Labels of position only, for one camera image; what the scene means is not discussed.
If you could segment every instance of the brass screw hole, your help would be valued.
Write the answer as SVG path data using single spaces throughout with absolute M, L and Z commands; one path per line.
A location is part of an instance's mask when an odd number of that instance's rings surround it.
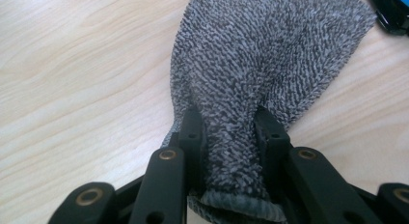
M 102 189 L 98 187 L 92 187 L 80 193 L 75 202 L 78 206 L 86 207 L 101 199 L 102 195 Z
M 394 189 L 394 195 L 400 201 L 409 204 L 409 189 L 407 189 L 407 188 L 396 188 L 396 189 Z
M 173 159 L 177 156 L 177 153 L 173 150 L 166 150 L 160 153 L 159 158 L 161 159 Z
M 316 154 L 310 150 L 300 150 L 298 152 L 298 155 L 305 159 L 315 159 L 316 158 Z

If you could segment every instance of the wooden table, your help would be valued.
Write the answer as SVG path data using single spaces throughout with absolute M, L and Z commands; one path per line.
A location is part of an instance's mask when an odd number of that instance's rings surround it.
M 0 223 L 46 223 L 77 186 L 144 174 L 173 120 L 188 1 L 0 0 Z M 372 28 L 289 135 L 370 192 L 409 183 L 409 38 Z

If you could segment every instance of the black plastic linkage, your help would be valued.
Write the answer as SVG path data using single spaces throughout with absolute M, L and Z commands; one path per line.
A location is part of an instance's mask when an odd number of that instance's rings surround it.
M 285 167 L 310 214 L 309 223 L 382 223 L 319 151 L 295 148 Z
M 187 192 L 205 192 L 204 160 L 206 154 L 205 128 L 197 108 L 185 111 L 178 134 L 178 147 L 186 155 Z
M 116 224 L 128 223 L 143 180 L 144 176 L 129 182 L 117 190 L 116 207 L 118 209 L 118 219 Z
M 256 113 L 255 127 L 262 175 L 271 200 L 278 202 L 282 161 L 292 149 L 290 139 L 283 126 L 264 107 L 259 107 Z
M 117 220 L 114 187 L 105 182 L 90 182 L 72 191 L 57 208 L 49 224 L 111 224 Z
M 409 223 L 409 185 L 382 184 L 376 197 L 376 206 L 385 223 Z
M 152 154 L 129 224 L 186 223 L 184 163 L 179 148 L 163 148 Z

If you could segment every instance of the black plastic part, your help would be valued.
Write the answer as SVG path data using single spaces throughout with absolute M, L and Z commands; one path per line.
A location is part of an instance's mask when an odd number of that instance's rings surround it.
M 400 0 L 369 0 L 380 24 L 391 34 L 409 34 L 409 8 Z
M 409 223 L 409 185 L 382 184 L 376 197 L 376 205 L 385 223 Z
M 186 189 L 197 195 L 205 192 L 203 165 L 205 164 L 206 142 L 204 131 L 199 111 L 196 108 L 187 109 L 178 134 L 178 146 L 186 155 Z
M 277 202 L 280 197 L 282 161 L 292 149 L 283 126 L 264 107 L 259 107 L 255 117 L 256 135 L 262 175 L 270 198 Z
M 319 151 L 295 148 L 286 172 L 311 216 L 311 223 L 382 223 Z
M 373 210 L 375 214 L 378 214 L 378 209 L 376 206 L 376 196 L 355 185 L 351 184 L 351 186 L 355 190 L 355 192 L 361 197 L 361 199 L 367 204 L 367 206 L 371 210 Z
M 117 190 L 117 208 L 118 219 L 117 224 L 128 223 L 130 214 L 132 213 L 133 206 L 138 196 L 139 189 L 141 188 L 144 176 L 124 185 Z
M 178 148 L 178 132 L 172 133 L 171 140 L 169 140 L 168 147 Z
M 184 164 L 179 148 L 152 154 L 129 224 L 186 223 Z
M 49 224 L 111 224 L 117 220 L 114 187 L 105 182 L 90 182 L 72 191 L 57 208 Z
M 294 184 L 286 179 L 283 179 L 282 183 L 283 194 L 280 196 L 280 204 L 283 206 L 283 211 L 286 214 L 287 223 L 310 224 L 310 214 Z

